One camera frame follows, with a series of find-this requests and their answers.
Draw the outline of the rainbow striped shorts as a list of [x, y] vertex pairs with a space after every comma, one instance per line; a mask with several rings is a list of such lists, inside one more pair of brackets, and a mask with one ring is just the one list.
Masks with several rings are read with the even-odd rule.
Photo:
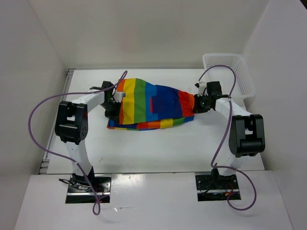
[[117, 91], [126, 96], [121, 101], [118, 121], [109, 119], [109, 129], [166, 129], [194, 119], [194, 95], [188, 92], [142, 79], [122, 80]]

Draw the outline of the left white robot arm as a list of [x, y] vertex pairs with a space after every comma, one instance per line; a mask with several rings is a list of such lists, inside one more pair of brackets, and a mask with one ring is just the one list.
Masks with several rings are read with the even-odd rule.
[[105, 109], [107, 118], [118, 121], [122, 99], [125, 96], [123, 90], [118, 92], [111, 82], [104, 81], [101, 87], [91, 87], [88, 94], [78, 99], [59, 103], [55, 134], [64, 143], [69, 157], [73, 159], [72, 176], [66, 181], [71, 187], [89, 192], [98, 184], [85, 146], [85, 138], [89, 131], [89, 112], [101, 106]]

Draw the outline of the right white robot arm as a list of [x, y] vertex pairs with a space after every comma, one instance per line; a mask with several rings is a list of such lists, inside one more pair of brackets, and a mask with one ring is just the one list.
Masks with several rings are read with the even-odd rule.
[[[263, 117], [247, 112], [233, 102], [229, 94], [223, 94], [219, 81], [198, 81], [195, 86], [198, 93], [194, 95], [193, 111], [201, 114], [214, 110], [227, 119], [222, 140], [211, 161], [211, 185], [222, 188], [240, 168], [243, 163], [241, 158], [254, 157], [265, 150]], [[215, 160], [226, 139], [230, 154], [227, 160], [219, 165]]]

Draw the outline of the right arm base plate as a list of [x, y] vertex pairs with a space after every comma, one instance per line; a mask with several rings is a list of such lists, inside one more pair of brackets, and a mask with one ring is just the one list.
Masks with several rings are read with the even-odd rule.
[[241, 200], [239, 186], [235, 175], [218, 176], [213, 181], [210, 173], [195, 174], [198, 201]]

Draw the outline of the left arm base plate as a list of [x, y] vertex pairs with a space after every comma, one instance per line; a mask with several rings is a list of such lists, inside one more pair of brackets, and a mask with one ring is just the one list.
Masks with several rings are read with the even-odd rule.
[[[100, 204], [110, 203], [111, 177], [110, 174], [95, 175], [93, 188]], [[73, 183], [72, 176], [69, 180], [59, 179], [59, 181], [68, 185], [66, 204], [93, 204], [95, 202], [95, 196], [89, 185]]]

